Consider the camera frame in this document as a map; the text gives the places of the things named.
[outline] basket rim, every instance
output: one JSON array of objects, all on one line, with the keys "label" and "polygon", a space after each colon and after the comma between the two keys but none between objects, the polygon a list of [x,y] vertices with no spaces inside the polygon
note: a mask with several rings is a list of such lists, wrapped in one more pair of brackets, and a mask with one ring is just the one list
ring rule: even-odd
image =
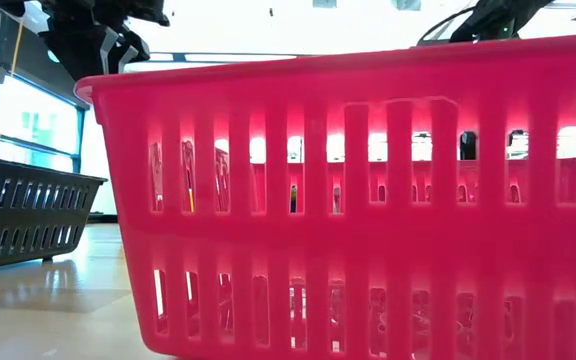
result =
[{"label": "basket rim", "polygon": [[71,172],[67,172],[67,171],[53,170],[53,169],[44,168],[41,166],[22,164],[22,163],[18,163],[18,162],[14,162],[14,161],[7,161],[7,160],[1,160],[0,159],[0,164],[1,165],[8,165],[8,166],[17,166],[17,167],[22,167],[24,169],[30,169],[30,170],[46,171],[46,172],[51,172],[51,173],[56,173],[56,174],[61,174],[61,175],[67,175],[67,176],[77,177],[77,178],[86,179],[86,180],[93,180],[93,181],[99,182],[99,185],[102,185],[103,183],[108,181],[108,179],[101,178],[101,177],[82,175],[82,174],[71,173]]},{"label": "basket rim", "polygon": [[447,44],[369,53],[309,56],[289,60],[251,62],[189,69],[146,71],[100,75],[79,80],[74,92],[83,101],[93,103],[95,89],[144,84],[214,81],[279,73],[339,71],[379,66],[438,64],[446,60],[483,60],[490,57],[538,52],[544,55],[576,55],[576,35],[528,40],[488,41],[477,44]]}]

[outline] black plastic basket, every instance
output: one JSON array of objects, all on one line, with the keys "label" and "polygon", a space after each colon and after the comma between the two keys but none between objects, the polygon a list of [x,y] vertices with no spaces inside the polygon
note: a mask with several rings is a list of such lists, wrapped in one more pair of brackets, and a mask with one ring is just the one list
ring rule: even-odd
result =
[{"label": "black plastic basket", "polygon": [[75,250],[105,181],[0,160],[0,265]]}]

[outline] floor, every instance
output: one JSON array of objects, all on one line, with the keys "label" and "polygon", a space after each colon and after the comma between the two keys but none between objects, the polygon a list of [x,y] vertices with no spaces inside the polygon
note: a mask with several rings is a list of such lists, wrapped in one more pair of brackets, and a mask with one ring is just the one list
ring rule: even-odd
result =
[{"label": "floor", "polygon": [[0,268],[0,359],[167,359],[143,345],[116,225],[52,263]]}]

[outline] red plastic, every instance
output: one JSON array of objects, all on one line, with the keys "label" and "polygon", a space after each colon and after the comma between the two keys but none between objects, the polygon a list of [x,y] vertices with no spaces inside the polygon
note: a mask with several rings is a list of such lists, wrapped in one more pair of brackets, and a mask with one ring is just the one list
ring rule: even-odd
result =
[{"label": "red plastic", "polygon": [[[99,77],[77,93],[104,127],[152,350],[576,359],[576,159],[556,160],[558,129],[576,126],[576,37]],[[527,160],[506,160],[513,129]],[[411,161],[413,130],[432,134],[432,162]],[[456,159],[465,130],[478,161]],[[386,163],[368,162],[377,132]],[[338,133],[345,162],[327,164]],[[294,135],[305,164],[287,162]]]}]

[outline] pink plastic basket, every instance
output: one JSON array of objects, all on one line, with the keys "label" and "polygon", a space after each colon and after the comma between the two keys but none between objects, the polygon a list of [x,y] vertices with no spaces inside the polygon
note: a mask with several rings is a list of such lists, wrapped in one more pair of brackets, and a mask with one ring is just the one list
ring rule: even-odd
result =
[{"label": "pink plastic basket", "polygon": [[[556,159],[576,126],[576,37],[99,77],[77,93],[104,127],[150,349],[576,359],[576,159]],[[513,129],[527,160],[506,159]],[[420,130],[431,162],[411,160]],[[477,161],[456,159],[466,130]],[[345,162],[328,164],[340,133]],[[387,134],[387,162],[368,161],[371,133]],[[304,164],[287,161],[295,135]],[[250,163],[256,137],[265,164]]]}]

